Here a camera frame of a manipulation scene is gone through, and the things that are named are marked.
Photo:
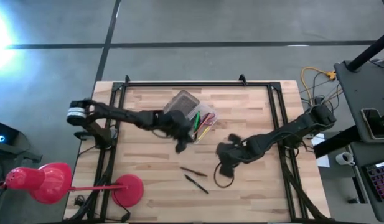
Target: wooden tabletop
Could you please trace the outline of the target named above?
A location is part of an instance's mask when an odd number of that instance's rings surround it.
[[[291,121],[303,113],[297,83],[280,82],[288,119]],[[112,83],[97,82],[93,99],[108,103]],[[174,141],[157,138],[152,132],[138,129],[133,124],[121,123],[113,181],[121,175],[134,174],[143,180],[145,189],[142,200],[129,208],[130,222],[289,221],[277,146],[273,146],[257,161],[240,164],[235,172],[235,181],[229,188],[221,189],[213,181],[213,171],[218,164],[215,150],[219,142],[225,141],[230,133],[245,138],[273,130],[267,89],[227,86],[128,87],[124,107],[131,110],[162,109],[181,90],[187,90],[201,103],[214,108],[218,113],[218,121],[198,145],[188,145],[180,154],[175,153]],[[277,112],[281,119],[278,105]],[[83,142],[80,151],[93,144],[93,141]],[[99,151],[94,149],[78,158],[73,186],[93,185],[98,155]],[[302,147],[297,163],[304,190],[318,209],[329,216],[315,155]],[[197,177],[180,170],[180,166],[198,170],[208,177]],[[205,194],[186,180],[184,174],[191,176],[210,194]],[[228,179],[218,177],[218,181],[226,184]],[[64,218],[71,217],[77,211],[74,198],[77,195],[86,198],[89,193],[70,193]],[[293,199],[298,211],[295,192]],[[96,212],[99,211],[100,203],[96,208]],[[119,219],[123,215],[124,210],[110,198],[106,217]]]

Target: white paper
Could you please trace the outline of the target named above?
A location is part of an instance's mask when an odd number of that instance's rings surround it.
[[[315,135],[314,138],[312,138],[312,145],[316,146],[317,144],[324,142],[324,134],[319,133]],[[317,166],[320,167],[330,167],[329,157],[327,155],[324,155],[318,159],[316,159]]]

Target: concrete floor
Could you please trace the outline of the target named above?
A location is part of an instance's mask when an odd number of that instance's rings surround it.
[[[103,44],[114,5],[115,0],[0,0],[0,43]],[[376,40],[382,34],[380,0],[123,0],[112,43]],[[298,80],[303,90],[302,67],[332,70],[366,48],[111,49],[102,79],[234,80],[245,74],[250,80]],[[27,135],[31,150],[44,155],[41,164],[75,164],[80,142],[73,136],[77,129],[65,121],[68,104],[91,95],[101,55],[102,49],[0,51],[0,122]],[[314,74],[306,73],[309,86]],[[318,87],[317,95],[336,84]],[[332,130],[353,125],[343,96],[335,115]],[[354,194],[352,181],[324,180],[324,187],[333,218],[376,222],[367,205],[346,204]],[[24,192],[7,191],[0,223],[59,221],[64,206],[65,200],[41,205]]]

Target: white mug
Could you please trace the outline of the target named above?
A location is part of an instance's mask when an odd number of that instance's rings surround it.
[[[343,153],[338,154],[335,157],[335,160],[340,165],[350,165],[350,166],[355,165],[354,156],[351,153],[349,153],[349,152],[343,152]]]

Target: phone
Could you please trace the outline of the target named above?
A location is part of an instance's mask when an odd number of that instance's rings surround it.
[[[360,110],[363,120],[373,139],[384,139],[384,124],[377,109],[365,108]]]

